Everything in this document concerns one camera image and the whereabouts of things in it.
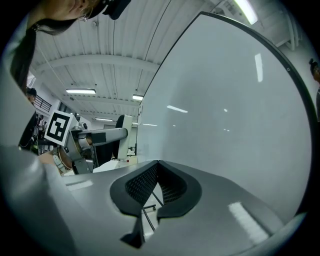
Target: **black mesh grille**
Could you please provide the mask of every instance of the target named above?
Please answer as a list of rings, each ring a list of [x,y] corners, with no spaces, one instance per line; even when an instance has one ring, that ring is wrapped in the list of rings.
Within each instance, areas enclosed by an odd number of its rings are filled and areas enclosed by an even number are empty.
[[[144,206],[157,185],[157,164],[144,171],[125,184],[125,191]]]
[[[164,167],[159,170],[158,182],[162,190],[163,204],[179,199],[187,190],[186,182]]]

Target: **gray plastic surface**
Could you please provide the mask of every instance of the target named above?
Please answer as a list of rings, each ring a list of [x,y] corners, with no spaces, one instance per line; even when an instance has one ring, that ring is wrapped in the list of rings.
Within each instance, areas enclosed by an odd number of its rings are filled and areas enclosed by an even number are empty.
[[[0,145],[18,146],[36,109],[15,83],[3,59],[0,59],[0,110]]]
[[[167,162],[197,179],[202,197],[185,216],[162,219],[137,249],[120,241],[133,230],[136,218],[120,213],[109,191],[116,179],[149,162],[61,177],[54,165],[42,165],[17,147],[2,147],[0,154],[0,182],[8,206],[28,233],[55,255],[261,255],[276,250],[302,221],[300,217],[283,228],[263,202],[228,179]],[[228,211],[228,204],[238,201],[271,234],[277,232],[254,250]]]

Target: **ceiling beam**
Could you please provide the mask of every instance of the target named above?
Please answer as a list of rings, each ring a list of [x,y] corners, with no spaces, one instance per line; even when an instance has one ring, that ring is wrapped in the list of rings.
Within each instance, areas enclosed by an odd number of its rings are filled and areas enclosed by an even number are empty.
[[[113,98],[101,98],[101,97],[92,97],[92,96],[63,96],[62,99],[66,102],[72,102],[70,98],[73,98],[77,101],[84,101],[84,102],[100,102],[106,104],[113,104],[113,105],[127,105],[134,108],[138,108],[140,102],[136,101],[128,101],[128,100],[121,100],[121,99],[113,99]]]
[[[112,64],[119,66],[127,66],[131,68],[141,69],[149,72],[156,73],[159,66],[158,64],[124,56],[116,55],[105,55],[105,54],[88,54],[88,55],[77,55],[59,58],[49,61],[49,64],[53,67],[61,67],[67,65],[77,64]],[[47,63],[43,63],[35,68],[37,72],[49,70],[50,66]]]
[[[88,121],[95,120],[95,118],[103,118],[103,119],[111,119],[115,122],[117,122],[118,118],[121,116],[120,114],[103,114],[103,113],[92,113],[93,115],[91,115],[90,113],[80,110],[80,116],[84,117],[85,119],[87,119]],[[132,119],[133,122],[138,122],[137,117],[133,117]]]
[[[111,122],[111,121],[99,121],[99,120],[93,120],[92,119],[92,117],[91,116],[89,116],[89,115],[81,115],[82,117],[84,117],[85,119],[87,119],[88,121],[90,121],[91,123],[92,122],[95,122],[95,123],[101,123],[101,124],[104,124],[104,125],[107,125],[107,126],[116,126],[116,124],[117,124],[117,122],[116,121],[114,121],[114,122]],[[135,127],[135,128],[137,128],[137,124],[132,124],[132,127]]]

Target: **white curved panel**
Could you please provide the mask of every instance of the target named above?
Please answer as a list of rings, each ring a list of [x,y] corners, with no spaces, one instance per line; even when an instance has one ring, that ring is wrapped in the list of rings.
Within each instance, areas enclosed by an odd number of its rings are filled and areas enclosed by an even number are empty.
[[[226,177],[286,222],[306,189],[310,127],[279,60],[241,29],[200,15],[144,97],[137,154]]]

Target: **white ceiling panel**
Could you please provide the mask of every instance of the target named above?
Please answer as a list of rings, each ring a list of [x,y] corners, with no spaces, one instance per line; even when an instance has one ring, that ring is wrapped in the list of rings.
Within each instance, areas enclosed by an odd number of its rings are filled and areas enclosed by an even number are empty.
[[[288,23],[277,1],[251,2],[259,18],[251,27],[275,45],[288,41]],[[215,12],[216,6],[224,8],[227,17],[246,23],[232,0],[132,0],[116,21],[100,14],[88,22],[76,21],[60,35],[39,32],[31,64],[34,75],[74,110],[91,117],[136,116],[134,104],[139,102],[132,96],[145,95],[158,66],[186,27],[199,12]],[[69,95],[66,88],[95,89],[96,95]]]

